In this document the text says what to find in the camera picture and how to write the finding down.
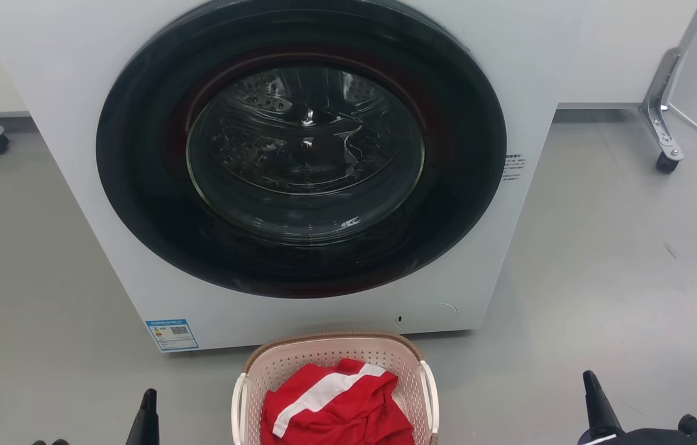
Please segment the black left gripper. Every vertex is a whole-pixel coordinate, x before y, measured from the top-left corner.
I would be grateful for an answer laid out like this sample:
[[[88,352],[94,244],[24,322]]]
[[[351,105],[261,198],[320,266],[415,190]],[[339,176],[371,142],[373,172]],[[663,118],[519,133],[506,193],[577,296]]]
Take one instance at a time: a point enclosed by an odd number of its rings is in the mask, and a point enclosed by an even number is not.
[[[143,394],[139,410],[134,418],[129,431],[126,445],[160,444],[159,417],[157,413],[157,391],[147,389]],[[50,443],[43,440],[35,440],[32,445],[69,445],[65,439],[56,439]]]

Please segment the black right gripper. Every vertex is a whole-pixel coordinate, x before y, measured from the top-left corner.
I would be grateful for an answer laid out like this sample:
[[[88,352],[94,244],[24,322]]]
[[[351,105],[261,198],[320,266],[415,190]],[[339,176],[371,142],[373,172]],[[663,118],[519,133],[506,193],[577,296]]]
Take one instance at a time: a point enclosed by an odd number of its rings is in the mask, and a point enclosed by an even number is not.
[[[588,430],[578,444],[697,444],[697,419],[687,414],[676,429],[640,428],[624,433],[598,377],[583,372]]]

